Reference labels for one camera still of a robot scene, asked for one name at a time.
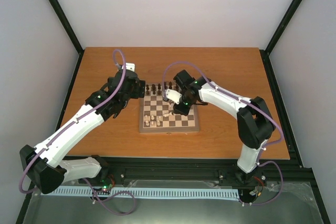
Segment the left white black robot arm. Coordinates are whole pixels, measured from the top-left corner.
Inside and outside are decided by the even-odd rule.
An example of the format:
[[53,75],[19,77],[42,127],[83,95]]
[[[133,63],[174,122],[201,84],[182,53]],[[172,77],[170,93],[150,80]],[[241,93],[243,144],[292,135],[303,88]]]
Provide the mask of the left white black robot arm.
[[109,118],[115,119],[129,100],[144,97],[145,81],[134,69],[119,70],[81,106],[80,110],[52,136],[34,147],[20,151],[24,176],[43,194],[56,190],[73,179],[92,178],[97,183],[108,180],[109,170],[95,158],[65,161],[63,158],[89,132]]

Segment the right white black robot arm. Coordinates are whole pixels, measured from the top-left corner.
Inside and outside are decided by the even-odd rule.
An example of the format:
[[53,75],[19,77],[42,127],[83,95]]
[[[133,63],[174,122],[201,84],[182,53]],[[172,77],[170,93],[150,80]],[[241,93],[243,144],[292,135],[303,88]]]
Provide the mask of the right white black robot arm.
[[242,185],[250,182],[261,152],[276,128],[264,99],[240,97],[210,79],[195,79],[186,70],[176,74],[173,80],[177,90],[169,87],[164,91],[164,99],[173,102],[173,113],[189,115],[193,105],[212,104],[237,120],[238,136],[243,145],[232,176]]

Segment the wooden folding chess board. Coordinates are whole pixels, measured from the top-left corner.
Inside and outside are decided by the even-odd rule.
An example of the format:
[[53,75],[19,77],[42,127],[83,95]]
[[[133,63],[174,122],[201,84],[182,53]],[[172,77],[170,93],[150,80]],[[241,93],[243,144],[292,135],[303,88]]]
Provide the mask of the wooden folding chess board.
[[[195,133],[200,130],[197,107],[192,106],[189,115],[174,114],[168,118],[163,117],[164,105],[172,103],[171,101],[164,101],[163,95],[150,95],[144,94],[144,97],[140,99],[140,119],[139,119],[139,131],[141,133]],[[161,125],[156,124],[151,127],[145,127],[143,118],[145,115],[154,115],[162,117]]]

